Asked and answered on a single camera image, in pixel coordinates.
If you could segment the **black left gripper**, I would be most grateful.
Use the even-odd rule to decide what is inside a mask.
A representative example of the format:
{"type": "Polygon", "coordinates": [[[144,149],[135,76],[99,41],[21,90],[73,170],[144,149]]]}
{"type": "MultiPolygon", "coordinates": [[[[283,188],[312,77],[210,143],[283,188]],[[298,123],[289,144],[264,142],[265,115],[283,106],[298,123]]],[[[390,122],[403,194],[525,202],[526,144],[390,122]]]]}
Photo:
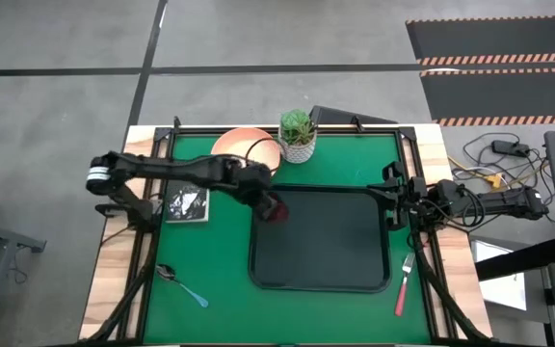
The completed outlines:
{"type": "Polygon", "coordinates": [[[287,205],[278,193],[268,193],[271,187],[271,173],[266,165],[244,165],[242,161],[232,161],[231,179],[235,186],[231,196],[255,208],[255,215],[261,221],[274,221],[276,212],[288,211],[287,205]]]}

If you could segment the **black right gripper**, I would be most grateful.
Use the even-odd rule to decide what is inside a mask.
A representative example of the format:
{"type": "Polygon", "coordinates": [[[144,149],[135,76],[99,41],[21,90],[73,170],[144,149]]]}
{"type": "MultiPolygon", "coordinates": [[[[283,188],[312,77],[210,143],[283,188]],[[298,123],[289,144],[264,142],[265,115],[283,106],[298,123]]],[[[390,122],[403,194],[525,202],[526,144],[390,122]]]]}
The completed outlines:
{"type": "Polygon", "coordinates": [[[384,212],[388,231],[396,231],[409,223],[408,210],[428,196],[423,177],[414,176],[404,180],[404,166],[393,161],[382,170],[383,183],[370,184],[367,189],[377,197],[384,212]]]}

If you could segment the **red faceted cup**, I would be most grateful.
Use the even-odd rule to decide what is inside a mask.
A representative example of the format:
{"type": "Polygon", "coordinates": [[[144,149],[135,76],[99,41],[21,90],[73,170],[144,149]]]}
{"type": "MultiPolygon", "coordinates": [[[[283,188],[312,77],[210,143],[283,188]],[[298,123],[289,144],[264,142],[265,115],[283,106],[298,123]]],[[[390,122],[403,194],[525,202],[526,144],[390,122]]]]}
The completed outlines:
{"type": "Polygon", "coordinates": [[[266,212],[266,222],[277,223],[288,219],[288,207],[282,200],[273,200],[266,212]]]}

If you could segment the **black plastic tray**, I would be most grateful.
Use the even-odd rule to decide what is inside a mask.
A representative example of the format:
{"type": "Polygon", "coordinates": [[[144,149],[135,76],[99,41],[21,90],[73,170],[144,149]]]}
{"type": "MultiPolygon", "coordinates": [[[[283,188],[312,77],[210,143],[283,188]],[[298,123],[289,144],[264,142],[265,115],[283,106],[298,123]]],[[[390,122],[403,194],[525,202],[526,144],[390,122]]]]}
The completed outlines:
{"type": "Polygon", "coordinates": [[[251,223],[249,275],[275,290],[378,293],[391,282],[381,197],[362,187],[276,185],[288,215],[251,223]]]}

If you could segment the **succulent in white patterned pot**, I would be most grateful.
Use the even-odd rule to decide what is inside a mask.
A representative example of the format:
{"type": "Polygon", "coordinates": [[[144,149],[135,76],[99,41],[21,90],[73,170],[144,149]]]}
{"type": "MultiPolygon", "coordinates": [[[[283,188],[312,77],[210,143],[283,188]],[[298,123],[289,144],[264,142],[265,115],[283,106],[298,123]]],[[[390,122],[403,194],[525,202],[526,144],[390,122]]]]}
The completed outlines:
{"type": "Polygon", "coordinates": [[[286,161],[302,164],[309,160],[315,150],[316,139],[316,124],[304,110],[294,109],[281,115],[278,140],[286,161]]]}

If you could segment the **green table mat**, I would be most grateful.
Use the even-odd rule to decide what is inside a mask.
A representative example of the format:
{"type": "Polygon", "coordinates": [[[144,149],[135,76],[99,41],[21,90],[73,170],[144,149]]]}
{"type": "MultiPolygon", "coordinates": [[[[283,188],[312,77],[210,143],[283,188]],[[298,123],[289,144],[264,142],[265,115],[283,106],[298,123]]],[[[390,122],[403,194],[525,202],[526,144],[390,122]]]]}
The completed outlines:
{"type": "MultiPolygon", "coordinates": [[[[283,164],[278,185],[366,187],[401,156],[394,135],[321,136],[312,157],[283,164]]],[[[220,192],[209,219],[164,223],[157,260],[209,302],[201,307],[174,282],[155,279],[147,343],[414,343],[430,340],[420,280],[409,276],[403,314],[394,309],[409,253],[409,230],[389,232],[391,282],[378,293],[264,289],[249,275],[251,210],[220,192]]]]}

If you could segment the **black angled panel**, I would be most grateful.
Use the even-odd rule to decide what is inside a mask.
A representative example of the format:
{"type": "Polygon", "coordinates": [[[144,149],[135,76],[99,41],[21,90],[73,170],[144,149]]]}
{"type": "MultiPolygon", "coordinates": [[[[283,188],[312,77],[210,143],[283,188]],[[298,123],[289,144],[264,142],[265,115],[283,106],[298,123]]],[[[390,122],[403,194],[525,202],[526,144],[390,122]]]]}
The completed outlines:
{"type": "Polygon", "coordinates": [[[319,105],[312,107],[309,117],[315,124],[396,124],[394,120],[376,118],[319,105]]]}

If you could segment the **black power adapter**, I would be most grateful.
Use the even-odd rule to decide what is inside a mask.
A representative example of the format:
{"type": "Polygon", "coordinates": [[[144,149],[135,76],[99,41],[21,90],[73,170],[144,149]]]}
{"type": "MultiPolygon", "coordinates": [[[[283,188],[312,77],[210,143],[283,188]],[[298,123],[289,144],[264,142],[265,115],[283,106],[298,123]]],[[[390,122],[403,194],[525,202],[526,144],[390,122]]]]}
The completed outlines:
{"type": "Polygon", "coordinates": [[[530,147],[520,142],[494,140],[491,143],[491,150],[496,154],[526,158],[529,155],[530,147]]]}

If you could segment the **black slanted bar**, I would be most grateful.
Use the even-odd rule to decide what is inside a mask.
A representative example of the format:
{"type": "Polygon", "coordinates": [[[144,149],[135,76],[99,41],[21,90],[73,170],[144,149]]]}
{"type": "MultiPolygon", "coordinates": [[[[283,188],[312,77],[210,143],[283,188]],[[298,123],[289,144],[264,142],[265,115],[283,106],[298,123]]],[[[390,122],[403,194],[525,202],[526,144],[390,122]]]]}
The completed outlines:
{"type": "Polygon", "coordinates": [[[555,263],[555,239],[475,263],[479,280],[493,280],[555,263]]]}

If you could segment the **white sheet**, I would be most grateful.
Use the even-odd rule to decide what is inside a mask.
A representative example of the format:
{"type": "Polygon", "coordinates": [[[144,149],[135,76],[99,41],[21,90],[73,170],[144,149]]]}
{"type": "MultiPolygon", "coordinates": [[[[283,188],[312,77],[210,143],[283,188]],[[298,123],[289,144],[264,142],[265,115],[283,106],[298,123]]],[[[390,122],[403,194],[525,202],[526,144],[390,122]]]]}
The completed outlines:
{"type": "MultiPolygon", "coordinates": [[[[471,249],[476,262],[511,252],[509,249],[478,240],[471,243],[471,249]]],[[[491,280],[479,280],[479,285],[485,301],[522,311],[527,310],[523,273],[516,273],[491,280]]]]}

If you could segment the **black hazard striped floor mat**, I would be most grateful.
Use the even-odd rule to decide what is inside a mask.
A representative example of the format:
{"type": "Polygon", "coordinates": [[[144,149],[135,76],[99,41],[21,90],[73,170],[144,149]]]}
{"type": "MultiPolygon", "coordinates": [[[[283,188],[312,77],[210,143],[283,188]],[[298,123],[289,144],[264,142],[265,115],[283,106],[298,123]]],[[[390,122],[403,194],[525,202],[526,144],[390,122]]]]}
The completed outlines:
{"type": "Polygon", "coordinates": [[[408,20],[422,66],[555,63],[555,15],[408,20]]]}
{"type": "Polygon", "coordinates": [[[555,124],[555,67],[423,71],[420,79],[441,126],[555,124]]]}

